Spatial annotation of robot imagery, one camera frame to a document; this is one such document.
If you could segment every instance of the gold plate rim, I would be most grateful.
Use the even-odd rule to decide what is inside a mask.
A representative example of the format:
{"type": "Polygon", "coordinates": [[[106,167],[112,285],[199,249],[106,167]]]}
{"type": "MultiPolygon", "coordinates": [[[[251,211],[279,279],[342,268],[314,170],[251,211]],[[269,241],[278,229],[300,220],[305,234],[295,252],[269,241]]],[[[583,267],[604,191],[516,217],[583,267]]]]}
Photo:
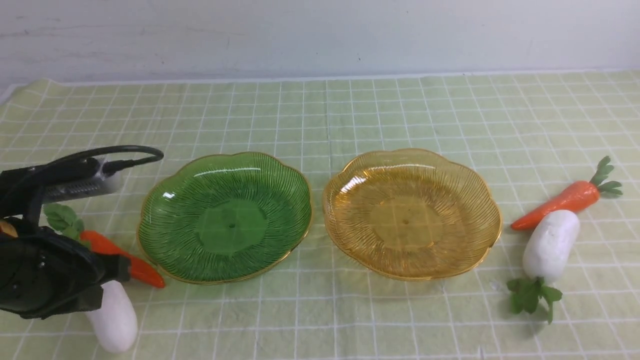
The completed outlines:
{"type": "Polygon", "coordinates": [[[498,213],[498,218],[499,218],[499,227],[497,229],[497,232],[495,233],[495,239],[493,239],[491,241],[491,243],[487,246],[486,250],[484,251],[484,254],[478,259],[478,261],[476,261],[474,264],[463,268],[462,270],[458,270],[455,272],[450,272],[450,273],[446,273],[443,275],[425,275],[425,276],[413,276],[413,277],[407,277],[407,276],[401,276],[401,275],[396,275],[396,274],[391,274],[389,272],[385,272],[383,270],[377,269],[377,268],[373,268],[370,264],[368,264],[366,261],[362,261],[361,259],[358,259],[356,257],[354,257],[352,255],[351,252],[347,251],[344,247],[340,246],[340,244],[338,243],[338,241],[336,241],[336,239],[334,238],[334,235],[332,234],[331,231],[327,231],[327,234],[329,235],[329,238],[331,238],[331,241],[333,242],[333,244],[340,249],[343,253],[345,253],[345,255],[347,255],[349,258],[351,258],[352,260],[355,260],[357,263],[361,264],[362,266],[366,267],[367,269],[376,272],[377,274],[380,274],[382,276],[388,277],[390,279],[395,279],[395,280],[402,280],[402,281],[428,281],[428,280],[438,280],[438,279],[446,279],[446,278],[450,278],[450,277],[454,277],[457,275],[461,275],[464,274],[466,272],[469,272],[471,270],[473,270],[474,268],[476,268],[478,265],[480,265],[487,257],[487,255],[489,254],[489,251],[491,251],[491,249],[495,246],[495,244],[498,242],[498,240],[500,239],[500,236],[502,235],[502,228],[503,228],[503,217],[502,217],[502,211],[500,210],[500,207],[498,206],[498,204],[496,203],[495,199],[493,198],[492,192],[491,192],[491,188],[489,188],[489,185],[487,184],[487,182],[484,180],[484,178],[482,177],[482,175],[478,174],[475,170],[473,170],[472,168],[463,165],[461,163],[457,163],[455,161],[451,161],[449,159],[447,159],[446,157],[442,156],[441,154],[438,154],[437,152],[433,152],[427,149],[421,149],[421,148],[417,148],[417,147],[406,147],[406,148],[402,148],[402,149],[396,149],[396,150],[373,150],[373,151],[367,151],[367,152],[363,152],[362,154],[356,156],[355,158],[353,158],[351,161],[349,161],[349,163],[347,163],[347,165],[345,165],[341,171],[339,171],[338,173],[336,173],[334,176],[331,177],[331,179],[329,179],[329,181],[327,182],[326,186],[324,187],[323,190],[323,196],[322,196],[322,201],[323,201],[323,218],[324,218],[324,227],[325,229],[329,228],[329,216],[327,215],[327,204],[330,204],[330,198],[328,196],[328,192],[329,189],[331,188],[331,185],[335,182],[337,182],[338,178],[340,177],[340,175],[345,174],[346,172],[349,171],[349,168],[352,166],[352,164],[357,161],[360,158],[363,158],[365,156],[372,156],[375,154],[390,154],[393,152],[398,152],[398,153],[402,153],[402,152],[408,152],[408,151],[412,151],[412,152],[423,152],[425,154],[429,154],[432,156],[436,156],[437,158],[440,158],[441,160],[446,161],[447,163],[453,164],[453,165],[457,165],[461,168],[464,168],[468,171],[470,171],[472,174],[474,174],[475,176],[477,176],[482,184],[483,184],[483,189],[486,191],[487,195],[489,196],[490,199],[490,204],[495,208],[495,210],[498,213]]]}
{"type": "Polygon", "coordinates": [[[138,220],[138,225],[136,227],[136,244],[138,245],[138,250],[140,250],[140,252],[144,255],[144,257],[147,259],[147,261],[149,261],[150,263],[155,265],[158,269],[160,269],[160,271],[162,271],[163,274],[165,274],[166,276],[168,276],[168,277],[170,277],[170,278],[172,278],[174,280],[177,280],[177,281],[180,281],[180,282],[184,282],[184,283],[187,283],[187,284],[197,284],[197,285],[227,284],[227,283],[232,283],[232,282],[238,282],[238,281],[244,281],[244,280],[248,280],[248,279],[253,279],[254,277],[258,277],[258,276],[266,273],[267,271],[269,271],[273,267],[275,267],[277,264],[281,263],[307,237],[307,235],[309,234],[309,231],[311,230],[311,226],[313,224],[313,221],[314,221],[314,215],[315,215],[315,210],[314,210],[314,201],[313,201],[313,193],[311,191],[311,185],[310,185],[309,180],[307,179],[307,177],[302,173],[302,171],[300,171],[300,170],[298,170],[298,169],[296,169],[294,167],[291,167],[289,165],[286,165],[285,163],[283,163],[281,160],[279,160],[278,158],[276,158],[273,155],[267,154],[265,152],[260,152],[260,151],[242,151],[242,152],[235,152],[233,154],[211,154],[211,155],[201,156],[199,158],[196,158],[196,159],[193,159],[193,160],[189,161],[188,163],[186,163],[185,165],[180,167],[180,169],[178,169],[173,175],[170,175],[170,176],[160,180],[157,184],[155,184],[151,188],[151,190],[149,190],[149,192],[146,194],[144,200],[142,201],[142,207],[140,208],[140,219],[138,220]],[[149,197],[165,181],[169,181],[169,180],[173,179],[174,177],[177,177],[184,169],[186,169],[188,166],[192,165],[193,163],[196,163],[197,161],[201,161],[201,160],[204,160],[204,159],[207,159],[207,158],[218,158],[218,157],[231,158],[233,156],[242,155],[242,154],[260,154],[260,155],[265,155],[265,156],[277,161],[280,164],[280,166],[285,167],[285,168],[289,168],[289,169],[297,172],[300,176],[302,176],[302,178],[305,181],[305,184],[307,184],[307,189],[309,191],[308,203],[309,203],[309,206],[311,208],[311,216],[309,218],[309,223],[307,224],[307,228],[305,229],[305,232],[302,234],[300,239],[293,246],[291,246],[291,248],[280,259],[274,261],[272,264],[270,264],[266,268],[263,268],[263,269],[261,269],[259,271],[256,271],[256,272],[254,272],[252,274],[249,274],[249,275],[245,275],[245,276],[242,276],[242,277],[236,277],[236,278],[233,278],[233,279],[219,280],[219,281],[192,281],[192,280],[183,279],[183,278],[181,278],[179,276],[171,274],[169,271],[164,269],[159,263],[154,261],[147,254],[147,252],[142,247],[142,244],[140,242],[140,226],[142,225],[142,221],[144,219],[144,209],[145,209],[145,206],[147,205],[147,201],[148,201],[149,197]]]}

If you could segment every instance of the green glass plate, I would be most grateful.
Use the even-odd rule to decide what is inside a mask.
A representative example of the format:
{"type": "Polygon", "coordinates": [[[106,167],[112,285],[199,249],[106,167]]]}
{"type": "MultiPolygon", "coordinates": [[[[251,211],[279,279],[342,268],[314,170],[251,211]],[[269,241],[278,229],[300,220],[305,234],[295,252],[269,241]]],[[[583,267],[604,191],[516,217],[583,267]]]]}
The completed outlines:
{"type": "Polygon", "coordinates": [[[311,219],[311,191],[297,170],[260,152],[212,155],[151,190],[138,243],[180,281],[238,281],[286,258],[311,219]]]}

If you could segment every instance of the white wall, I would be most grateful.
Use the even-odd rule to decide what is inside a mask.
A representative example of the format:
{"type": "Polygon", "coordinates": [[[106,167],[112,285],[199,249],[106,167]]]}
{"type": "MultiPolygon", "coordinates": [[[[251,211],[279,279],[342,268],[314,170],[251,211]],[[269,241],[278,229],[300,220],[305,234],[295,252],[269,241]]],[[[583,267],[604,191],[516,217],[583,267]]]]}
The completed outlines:
{"type": "Polygon", "coordinates": [[[639,0],[4,0],[0,85],[640,67],[639,0]]]}

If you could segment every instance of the black cable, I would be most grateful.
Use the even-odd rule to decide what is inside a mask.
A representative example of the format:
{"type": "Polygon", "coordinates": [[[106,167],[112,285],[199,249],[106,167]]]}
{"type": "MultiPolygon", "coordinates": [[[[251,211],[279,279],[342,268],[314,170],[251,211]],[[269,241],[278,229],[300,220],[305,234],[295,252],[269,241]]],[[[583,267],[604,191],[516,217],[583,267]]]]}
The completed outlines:
{"type": "Polygon", "coordinates": [[[16,193],[18,189],[23,187],[25,183],[27,183],[30,179],[32,179],[36,175],[40,175],[46,171],[55,170],[55,168],[61,164],[68,163],[71,161],[80,161],[88,158],[92,158],[94,156],[102,156],[109,154],[120,154],[124,152],[140,152],[144,154],[150,154],[146,158],[138,159],[138,160],[119,160],[113,161],[111,163],[106,163],[103,166],[103,171],[105,173],[108,172],[117,172],[123,170],[125,168],[134,167],[137,165],[142,165],[146,163],[152,163],[154,161],[162,160],[164,157],[164,153],[158,149],[149,146],[142,145],[116,145],[116,146],[107,146],[107,147],[99,147],[97,149],[90,149],[81,152],[77,152],[75,154],[64,156],[60,159],[56,159],[50,163],[47,163],[41,167],[36,168],[36,170],[28,173],[22,179],[18,180],[7,193],[4,195],[2,199],[0,199],[0,211],[2,209],[8,208],[6,206],[7,203],[10,202],[12,196],[16,193]]]}

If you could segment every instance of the amber glass plate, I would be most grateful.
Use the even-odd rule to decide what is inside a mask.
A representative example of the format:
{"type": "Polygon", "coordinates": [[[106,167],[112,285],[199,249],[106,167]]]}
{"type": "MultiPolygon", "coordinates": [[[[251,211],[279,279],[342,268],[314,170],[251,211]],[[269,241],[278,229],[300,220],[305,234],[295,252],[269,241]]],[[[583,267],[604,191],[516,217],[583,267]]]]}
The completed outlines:
{"type": "Polygon", "coordinates": [[[467,272],[502,230],[480,175],[423,149],[358,156],[327,184],[323,210],[340,250],[400,280],[467,272]]]}
{"type": "Polygon", "coordinates": [[[308,233],[305,177],[261,152],[212,155],[161,181],[144,201],[138,242],[169,276],[216,284],[282,261],[308,233]]]}

